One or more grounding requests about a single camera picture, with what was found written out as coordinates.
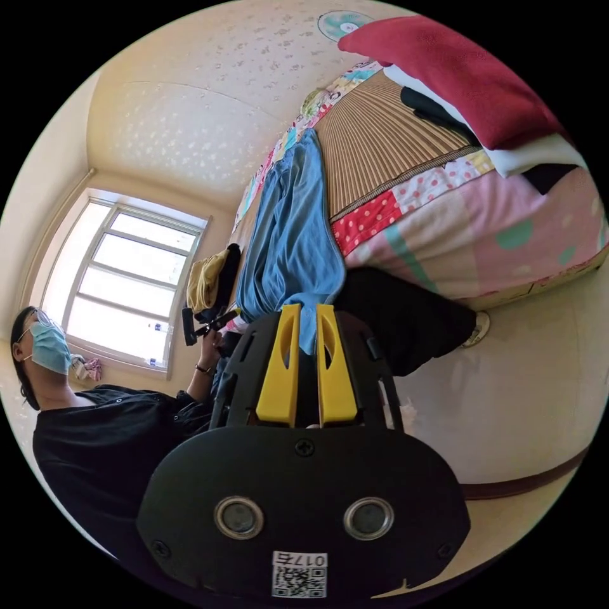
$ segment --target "black shirt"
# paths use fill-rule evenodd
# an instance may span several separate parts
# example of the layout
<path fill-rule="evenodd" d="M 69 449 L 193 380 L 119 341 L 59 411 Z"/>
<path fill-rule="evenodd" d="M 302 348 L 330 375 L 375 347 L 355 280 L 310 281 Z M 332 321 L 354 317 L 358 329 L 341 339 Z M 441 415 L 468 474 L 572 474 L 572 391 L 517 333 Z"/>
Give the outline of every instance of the black shirt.
<path fill-rule="evenodd" d="M 95 405 L 38 415 L 33 449 L 40 470 L 63 507 L 95 541 L 135 575 L 175 594 L 173 588 L 180 584 L 170 582 L 154 563 L 135 520 L 159 463 L 209 427 L 213 399 L 201 404 L 184 391 L 172 398 L 112 385 L 77 395 Z"/>

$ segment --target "face mask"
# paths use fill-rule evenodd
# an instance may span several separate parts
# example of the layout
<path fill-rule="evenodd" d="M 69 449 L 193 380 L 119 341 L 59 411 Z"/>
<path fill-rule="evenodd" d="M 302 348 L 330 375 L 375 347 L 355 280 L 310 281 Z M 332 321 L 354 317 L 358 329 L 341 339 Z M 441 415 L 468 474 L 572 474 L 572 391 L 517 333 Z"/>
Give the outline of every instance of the face mask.
<path fill-rule="evenodd" d="M 68 374 L 72 356 L 63 332 L 54 325 L 46 327 L 39 322 L 30 326 L 30 332 L 34 337 L 34 347 L 29 356 L 32 361 L 57 374 Z"/>

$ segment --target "pillowcase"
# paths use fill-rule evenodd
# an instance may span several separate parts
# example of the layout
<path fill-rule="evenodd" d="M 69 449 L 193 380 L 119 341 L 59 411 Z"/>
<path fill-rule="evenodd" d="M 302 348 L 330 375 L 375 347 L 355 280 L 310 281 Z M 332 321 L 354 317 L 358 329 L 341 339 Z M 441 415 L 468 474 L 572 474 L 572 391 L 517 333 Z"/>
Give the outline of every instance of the pillowcase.
<path fill-rule="evenodd" d="M 562 125 L 504 63 L 474 42 L 423 16 L 367 23 L 340 38 L 338 48 L 395 64 L 453 105 L 489 149 L 511 150 Z"/>

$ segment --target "window frame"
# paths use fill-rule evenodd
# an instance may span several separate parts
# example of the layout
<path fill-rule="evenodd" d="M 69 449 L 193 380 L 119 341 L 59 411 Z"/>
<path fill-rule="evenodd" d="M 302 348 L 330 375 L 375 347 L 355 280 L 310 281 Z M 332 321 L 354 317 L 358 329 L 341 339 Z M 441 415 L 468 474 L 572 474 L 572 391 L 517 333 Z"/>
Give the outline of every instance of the window frame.
<path fill-rule="evenodd" d="M 74 227 L 80 220 L 85 209 L 87 209 L 87 207 L 91 203 L 107 207 L 108 214 L 106 215 L 106 217 L 103 220 L 103 222 L 101 223 L 99 229 L 95 233 L 95 236 L 91 240 L 91 243 L 88 245 L 88 247 L 86 249 L 86 253 L 79 264 L 78 271 L 77 271 L 74 281 L 72 283 L 72 287 L 70 288 L 70 293 L 68 296 L 66 307 L 63 312 L 63 318 L 61 319 L 61 322 L 60 322 L 62 327 L 66 330 L 67 341 L 71 345 L 73 345 L 77 348 L 82 348 L 88 352 L 95 353 L 102 357 L 107 357 L 111 360 L 115 360 L 116 362 L 120 362 L 120 363 L 130 365 L 130 366 L 136 366 L 139 368 L 144 368 L 147 370 L 152 370 L 154 372 L 161 372 L 161 373 L 165 373 L 165 374 L 169 375 L 170 365 L 171 365 L 171 353 L 173 351 L 173 344 L 174 344 L 174 342 L 173 342 L 174 330 L 176 328 L 176 325 L 178 324 L 179 312 L 182 307 L 181 300 L 185 297 L 186 284 L 188 281 L 188 276 L 190 274 L 190 269 L 192 267 L 196 253 L 199 250 L 200 244 L 205 236 L 206 230 L 209 226 L 209 218 L 201 218 L 201 220 L 205 222 L 205 226 L 203 228 L 201 228 L 199 226 L 191 225 L 186 222 L 183 222 L 183 221 L 180 221 L 177 219 L 173 219 L 173 218 L 169 218 L 167 216 L 163 216 L 159 213 L 155 213 L 152 211 L 140 209 L 138 207 L 124 204 L 122 202 L 115 203 L 112 201 L 100 199 L 99 197 L 88 196 L 86 204 L 84 205 L 83 209 L 79 213 L 78 218 L 74 221 L 74 224 L 70 227 L 70 230 L 69 230 L 68 234 L 66 235 L 66 238 L 62 244 L 62 248 L 59 250 L 57 256 L 55 257 L 51 272 L 49 273 L 49 277 L 47 278 L 47 281 L 44 286 L 41 303 L 44 303 L 44 299 L 47 294 L 48 286 L 49 286 L 51 277 L 53 276 L 53 272 L 55 270 L 56 262 L 59 259 L 59 255 L 61 254 L 61 251 L 63 250 L 63 245 L 65 245 L 66 241 L 69 239 L 70 235 L 72 234 L 72 230 L 74 229 Z M 134 218 L 142 219 L 145 221 L 151 221 L 160 226 L 164 226 L 166 228 L 173 228 L 173 229 L 179 230 L 183 233 L 193 235 L 195 237 L 195 239 L 190 248 L 190 252 L 188 254 L 186 254 L 185 250 L 180 250 L 176 247 L 167 246 L 165 244 L 158 243 L 154 240 L 146 239 L 143 237 L 136 237 L 136 236 L 130 235 L 128 233 L 122 233 L 120 231 L 113 230 L 111 228 L 112 223 L 114 222 L 116 217 L 118 217 L 118 215 L 120 215 L 120 214 L 125 214 L 127 216 L 132 216 Z M 111 266 L 101 265 L 100 263 L 96 263 L 93 260 L 93 258 L 95 257 L 97 251 L 99 250 L 99 248 L 102 244 L 103 238 L 106 234 L 115 235 L 115 236 L 123 238 L 123 239 L 129 239 L 129 240 L 132 240 L 132 241 L 135 241 L 138 243 L 142 243 L 145 245 L 149 245 L 152 247 L 158 247 L 159 249 L 169 251 L 169 252 L 175 252 L 182 256 L 186 255 L 186 260 L 184 262 L 184 266 L 180 273 L 178 283 L 176 285 L 166 284 L 164 282 L 159 282 L 157 280 L 142 277 L 137 274 L 128 273 L 128 272 L 122 271 L 120 269 L 115 269 Z M 116 272 L 116 274 L 118 274 L 119 276 L 133 278 L 135 280 L 143 280 L 144 282 L 146 282 L 150 285 L 158 285 L 159 287 L 171 288 L 171 290 L 174 290 L 174 298 L 173 298 L 173 302 L 172 302 L 172 305 L 171 305 L 171 308 L 169 311 L 169 316 L 163 317 L 163 316 L 159 316 L 156 314 L 151 314 L 149 311 L 134 309 L 134 308 L 131 308 L 128 306 L 115 304 L 111 301 L 105 301 L 103 299 L 96 298 L 96 297 L 90 296 L 88 294 L 80 293 L 82 281 L 84 279 L 85 273 L 87 272 L 88 268 L 97 268 L 97 269 L 105 270 L 108 272 Z M 130 355 L 129 353 L 123 353 L 121 351 L 115 351 L 104 345 L 91 343 L 89 341 L 78 338 L 77 336 L 67 334 L 67 327 L 68 327 L 70 315 L 72 313 L 72 308 L 74 306 L 74 300 L 76 297 L 83 298 L 90 302 L 99 303 L 101 305 L 110 306 L 117 310 L 122 310 L 122 311 L 126 311 L 129 313 L 134 313 L 137 315 L 145 315 L 148 317 L 152 317 L 154 319 L 161 321 L 162 323 L 166 323 L 167 324 L 167 336 L 166 336 L 165 347 L 164 347 L 164 352 L 163 352 L 163 364 L 164 365 L 163 366 L 151 365 L 150 362 L 143 360 L 140 357 Z"/>

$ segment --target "mattress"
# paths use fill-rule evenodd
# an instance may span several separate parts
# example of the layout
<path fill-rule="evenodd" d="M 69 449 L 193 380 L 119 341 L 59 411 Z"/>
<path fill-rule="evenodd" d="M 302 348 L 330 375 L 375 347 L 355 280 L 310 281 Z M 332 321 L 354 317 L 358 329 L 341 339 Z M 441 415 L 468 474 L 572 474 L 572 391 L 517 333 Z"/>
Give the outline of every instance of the mattress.
<path fill-rule="evenodd" d="M 301 109 L 244 192 L 230 237 L 242 261 L 267 172 L 313 127 L 347 268 L 375 266 L 480 309 L 604 262 L 609 226 L 587 170 L 540 195 L 523 176 L 501 178 L 461 136 L 414 117 L 399 94 L 376 62 L 362 63 Z"/>

